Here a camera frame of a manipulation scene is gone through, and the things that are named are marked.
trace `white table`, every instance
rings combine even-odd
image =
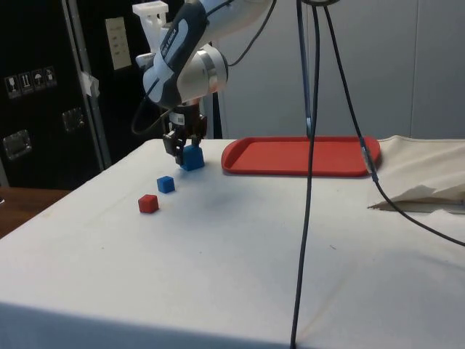
[[[0,240],[0,348],[287,348],[306,180],[225,175],[228,143],[186,173],[150,141]],[[366,209],[370,187],[315,180],[299,346],[463,348],[465,250]]]

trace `black wall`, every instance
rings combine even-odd
[[[62,113],[83,99],[60,0],[0,1],[0,157],[12,186],[74,189],[99,172],[85,126],[65,131]],[[53,66],[57,86],[9,99],[4,79]],[[1,140],[27,129],[31,153],[10,161]]]

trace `plastic tray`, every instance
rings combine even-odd
[[[372,137],[365,141],[373,160],[379,163],[381,149]],[[222,167],[235,175],[308,175],[310,142],[306,137],[251,137],[228,145]],[[368,175],[356,137],[317,137],[313,174],[320,177],[365,177]]]

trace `black cable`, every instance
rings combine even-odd
[[[211,9],[210,11],[208,11],[206,13],[206,16],[207,17],[210,17],[210,15],[212,15],[213,13],[215,13],[216,11],[218,11],[219,9],[222,9],[223,7],[225,6],[228,6],[229,4],[231,4],[234,0],[226,0],[225,2],[223,2],[222,4],[214,7],[213,9]]]
[[[331,15],[329,13],[329,10],[327,7],[324,7],[325,9],[325,14],[326,14],[326,19],[328,21],[328,25],[329,25],[329,31],[331,33],[331,40],[333,42],[333,47],[334,47],[334,52],[336,54],[336,60],[337,60],[337,65],[339,67],[339,72],[341,74],[341,79],[342,79],[342,84],[344,85],[344,91],[345,91],[345,94],[346,94],[346,99],[347,99],[347,104],[349,106],[349,110],[350,110],[350,116],[352,117],[352,123],[354,124],[354,127],[355,127],[355,131],[357,132],[357,136],[360,140],[360,146],[362,148],[362,151],[363,151],[363,154],[365,156],[365,160],[367,162],[367,165],[368,165],[368,171],[371,173],[371,177],[375,183],[375,186],[376,188],[378,189],[379,193],[381,194],[381,196],[384,198],[384,200],[388,203],[388,205],[390,205],[397,213],[399,213],[400,215],[402,215],[405,219],[411,221],[413,224],[419,226],[420,228],[423,228],[424,230],[427,230],[429,231],[430,233],[433,233],[447,241],[450,241],[454,244],[458,244],[459,246],[463,246],[465,247],[465,242],[462,242],[462,241],[459,241],[459,240],[456,240],[454,238],[451,238],[450,236],[447,236],[433,228],[430,228],[429,226],[423,224],[422,222],[419,222],[418,220],[415,220],[414,218],[412,218],[411,216],[409,216],[408,214],[406,214],[403,210],[401,210],[401,208],[399,208],[398,205],[396,205],[388,196],[387,194],[384,192],[383,188],[381,187],[381,184],[379,184],[379,179],[378,179],[378,175],[376,173],[376,166],[374,164],[374,161],[373,161],[373,158],[371,157],[371,154],[369,152],[369,149],[365,143],[365,139],[363,138],[362,136],[362,132],[360,131],[360,127],[358,125],[358,121],[357,121],[357,116],[355,115],[355,112],[354,112],[354,107],[353,107],[353,104],[352,104],[352,99],[350,97],[350,93],[349,93],[349,87],[347,86],[347,80],[346,80],[346,76],[345,76],[345,73],[344,73],[344,68],[342,66],[342,61],[341,61],[341,55],[339,53],[339,48],[338,48],[338,45],[337,45],[337,40],[336,40],[336,34],[334,33],[334,27],[333,27],[333,21],[331,20]]]
[[[228,64],[229,67],[234,67],[235,65],[239,64],[242,61],[242,59],[248,54],[252,46],[255,44],[255,41],[260,37],[260,35],[262,35],[263,30],[265,29],[268,22],[270,21],[271,15],[273,14],[275,10],[277,2],[278,0],[273,0],[273,2],[271,3],[270,9],[268,10],[267,16],[264,19],[263,24],[260,27],[259,31],[256,32],[255,36],[252,38],[252,40],[250,41],[250,43],[248,44],[247,48],[242,53],[242,55],[240,55],[239,58],[234,63]]]
[[[163,120],[165,118],[165,116],[168,115],[171,112],[171,111],[167,111],[167,112],[163,113],[157,120],[155,120],[155,122],[153,124],[151,124],[148,128],[144,129],[143,131],[137,131],[136,130],[136,123],[139,121],[139,118],[142,115],[142,111],[144,110],[145,103],[147,102],[147,100],[148,100],[148,98],[150,96],[150,93],[152,93],[153,89],[155,89],[155,87],[157,86],[157,83],[159,81],[160,81],[160,79],[156,79],[153,82],[152,86],[149,88],[149,90],[145,94],[144,98],[140,102],[139,107],[137,107],[136,113],[135,113],[135,115],[134,115],[134,117],[132,119],[132,123],[131,123],[131,131],[136,136],[145,136],[145,135],[148,135],[149,133],[151,133],[153,131],[153,129],[155,129],[155,127],[158,126],[160,121]]]
[[[313,90],[313,121],[311,115],[307,109],[307,126],[308,122],[311,122],[310,130],[310,149],[309,149],[309,161],[308,161],[308,176],[307,176],[307,203],[305,204],[305,219],[304,219],[304,232],[302,234],[302,244],[300,247],[300,258],[299,258],[299,272],[297,276],[297,290],[296,290],[296,301],[294,305],[294,318],[292,322],[292,333],[291,333],[291,349],[296,347],[297,337],[297,326],[299,324],[299,310],[300,300],[302,297],[302,282],[304,279],[304,262],[305,252],[307,249],[307,237],[310,226],[310,207],[312,203],[312,181],[313,181],[313,158],[315,154],[315,135],[317,128],[318,119],[318,90],[320,86],[320,25],[318,22],[318,13],[316,7],[312,7],[313,19],[315,23],[315,85]],[[304,26],[302,20],[302,3],[301,0],[297,0],[297,20],[299,22],[299,38],[301,48],[301,59],[302,59],[302,70],[304,72],[304,90],[310,90],[310,83],[308,78],[307,69],[307,50],[304,42]],[[305,94],[306,105],[310,104],[310,94]]]

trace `metal bracket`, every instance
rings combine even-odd
[[[155,53],[160,46],[161,29],[166,24],[168,5],[162,1],[153,1],[133,5],[132,11],[140,17],[150,51]]]

